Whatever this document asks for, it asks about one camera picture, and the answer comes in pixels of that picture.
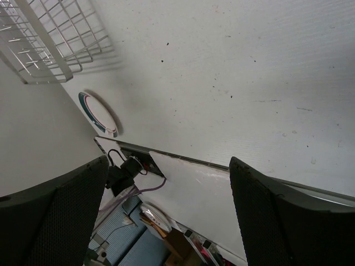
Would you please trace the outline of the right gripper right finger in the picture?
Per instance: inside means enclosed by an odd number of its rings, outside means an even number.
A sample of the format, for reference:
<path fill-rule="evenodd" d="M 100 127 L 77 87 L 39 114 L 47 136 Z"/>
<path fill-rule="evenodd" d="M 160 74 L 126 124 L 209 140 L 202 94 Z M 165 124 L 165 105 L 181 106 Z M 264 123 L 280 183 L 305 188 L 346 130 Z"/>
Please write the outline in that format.
<path fill-rule="evenodd" d="M 307 195 L 236 157 L 229 172 L 248 265 L 354 265 L 354 207 Z"/>

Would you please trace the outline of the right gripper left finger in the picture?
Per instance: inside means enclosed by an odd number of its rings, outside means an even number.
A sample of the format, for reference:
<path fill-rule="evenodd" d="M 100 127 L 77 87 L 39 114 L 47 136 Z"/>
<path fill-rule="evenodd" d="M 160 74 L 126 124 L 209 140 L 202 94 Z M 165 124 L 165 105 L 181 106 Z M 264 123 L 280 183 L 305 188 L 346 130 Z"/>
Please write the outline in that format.
<path fill-rule="evenodd" d="M 1 197 L 1 265 L 83 265 L 108 168 L 100 156 Z"/>

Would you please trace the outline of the green rimmed white plate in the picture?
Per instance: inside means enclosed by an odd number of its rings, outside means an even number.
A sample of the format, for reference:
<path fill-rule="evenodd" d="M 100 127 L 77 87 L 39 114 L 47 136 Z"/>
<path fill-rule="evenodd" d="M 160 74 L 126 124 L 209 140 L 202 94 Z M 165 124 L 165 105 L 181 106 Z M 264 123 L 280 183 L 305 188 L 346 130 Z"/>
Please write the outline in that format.
<path fill-rule="evenodd" d="M 78 94 L 79 103 L 88 119 L 104 134 L 118 136 L 118 127 L 105 106 L 94 96 L 86 92 Z"/>

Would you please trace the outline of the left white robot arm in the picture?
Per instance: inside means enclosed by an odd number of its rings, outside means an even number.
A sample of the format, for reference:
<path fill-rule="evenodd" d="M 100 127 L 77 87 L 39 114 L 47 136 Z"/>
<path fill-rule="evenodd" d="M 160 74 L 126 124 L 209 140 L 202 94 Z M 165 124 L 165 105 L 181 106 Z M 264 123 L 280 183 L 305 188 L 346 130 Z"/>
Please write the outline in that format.
<path fill-rule="evenodd" d="M 111 166 L 108 169 L 105 188 L 111 189 L 118 196 L 123 190 L 134 184 L 134 178 L 141 172 L 143 166 L 135 157 L 129 157 L 121 166 L 116 166 L 108 156 Z"/>

